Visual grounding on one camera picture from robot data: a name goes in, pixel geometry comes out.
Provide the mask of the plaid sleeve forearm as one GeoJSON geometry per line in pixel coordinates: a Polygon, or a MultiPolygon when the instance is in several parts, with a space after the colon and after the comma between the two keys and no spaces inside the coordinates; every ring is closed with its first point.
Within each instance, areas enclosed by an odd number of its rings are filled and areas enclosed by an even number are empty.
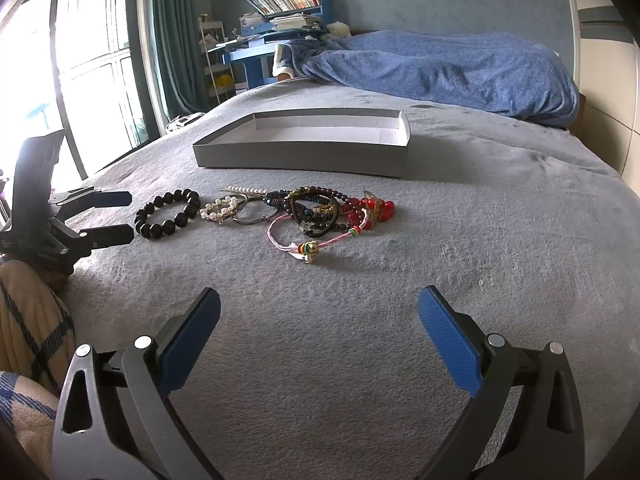
{"type": "Polygon", "coordinates": [[[51,475],[58,397],[76,348],[70,312],[27,263],[1,265],[1,422],[51,475]]]}

